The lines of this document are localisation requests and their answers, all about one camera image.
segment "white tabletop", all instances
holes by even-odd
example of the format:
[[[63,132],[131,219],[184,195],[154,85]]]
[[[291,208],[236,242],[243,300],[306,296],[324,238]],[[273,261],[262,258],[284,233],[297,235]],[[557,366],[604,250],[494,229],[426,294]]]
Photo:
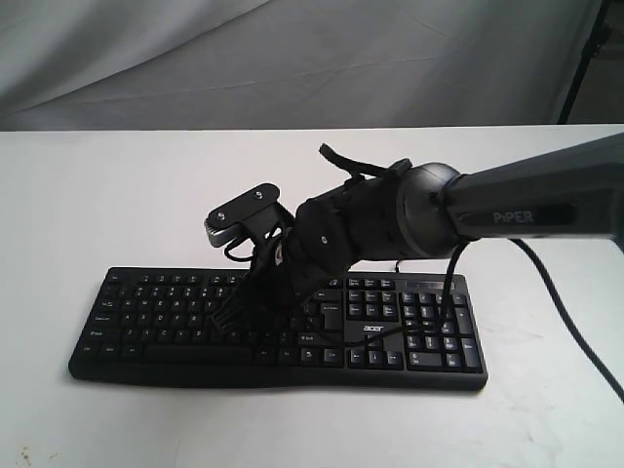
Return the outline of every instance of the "white tabletop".
[[[78,382],[66,369],[109,266],[232,266],[208,245],[207,212],[264,181],[290,209],[337,186],[344,174],[317,153],[324,141],[377,164],[410,157],[471,173],[618,132],[624,126],[0,134],[0,466],[624,466],[622,405],[528,258],[505,241],[476,243],[457,268],[489,371],[480,393],[171,390]],[[624,256],[607,241],[530,243],[624,380]]]

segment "space bar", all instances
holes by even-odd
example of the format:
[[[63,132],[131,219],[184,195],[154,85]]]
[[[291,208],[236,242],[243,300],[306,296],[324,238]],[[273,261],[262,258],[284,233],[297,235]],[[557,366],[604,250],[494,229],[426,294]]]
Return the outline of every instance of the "space bar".
[[[158,363],[245,364],[252,361],[252,349],[232,346],[160,346],[145,349],[144,359]]]

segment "black keyboard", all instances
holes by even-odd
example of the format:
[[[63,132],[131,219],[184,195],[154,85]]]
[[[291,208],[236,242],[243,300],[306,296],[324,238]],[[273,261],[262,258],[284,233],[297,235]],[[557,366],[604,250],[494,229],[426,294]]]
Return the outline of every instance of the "black keyboard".
[[[111,268],[69,361],[75,378],[168,387],[342,385],[477,390],[486,384],[470,297],[453,277],[451,318],[434,325],[443,275],[352,272],[263,330],[216,333],[210,315],[244,270]],[[314,330],[322,330],[325,337]]]

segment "robotic arm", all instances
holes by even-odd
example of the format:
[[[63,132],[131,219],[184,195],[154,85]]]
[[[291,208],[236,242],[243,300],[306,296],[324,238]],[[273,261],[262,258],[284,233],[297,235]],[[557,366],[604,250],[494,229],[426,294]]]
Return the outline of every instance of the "robotic arm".
[[[624,250],[624,134],[471,175],[407,159],[379,168],[320,151],[350,177],[295,216],[265,183],[206,219],[214,247],[227,244],[229,258],[252,262],[213,315],[218,330],[300,306],[360,260],[448,258],[487,237],[603,237]],[[253,255],[232,256],[247,239]]]

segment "gray backdrop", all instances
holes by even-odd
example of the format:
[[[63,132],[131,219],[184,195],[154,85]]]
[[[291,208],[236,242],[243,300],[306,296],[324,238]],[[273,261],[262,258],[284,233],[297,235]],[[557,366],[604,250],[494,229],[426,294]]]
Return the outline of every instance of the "gray backdrop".
[[[0,25],[0,129],[554,123],[600,7],[265,1],[80,0],[58,15],[73,32],[35,35],[9,73],[21,26]]]

